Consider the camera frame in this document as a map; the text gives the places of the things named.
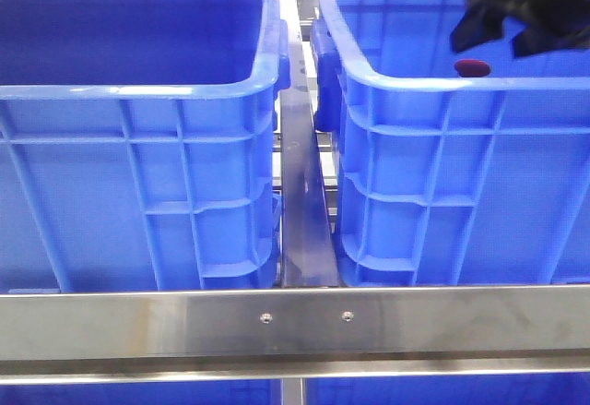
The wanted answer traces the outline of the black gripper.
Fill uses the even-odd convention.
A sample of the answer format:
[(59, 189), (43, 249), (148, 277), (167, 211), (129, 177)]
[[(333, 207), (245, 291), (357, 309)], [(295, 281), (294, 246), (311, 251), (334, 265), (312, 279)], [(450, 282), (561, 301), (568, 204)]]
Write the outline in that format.
[(453, 52), (502, 39), (506, 18), (525, 26), (512, 39), (514, 57), (589, 43), (589, 0), (466, 0), (466, 12), (450, 35)]

